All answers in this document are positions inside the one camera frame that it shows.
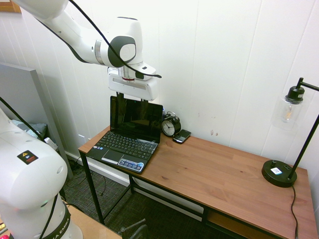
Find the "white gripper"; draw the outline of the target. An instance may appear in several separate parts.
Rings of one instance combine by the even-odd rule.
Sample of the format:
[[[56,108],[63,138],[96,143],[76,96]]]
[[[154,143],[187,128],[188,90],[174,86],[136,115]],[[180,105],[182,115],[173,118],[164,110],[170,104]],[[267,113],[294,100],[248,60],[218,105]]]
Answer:
[[[154,77],[148,80],[124,80],[118,75],[117,69],[110,67],[108,68],[108,76],[109,89],[117,92],[118,100],[123,100],[124,94],[140,98],[142,102],[153,101],[158,97],[159,85]]]

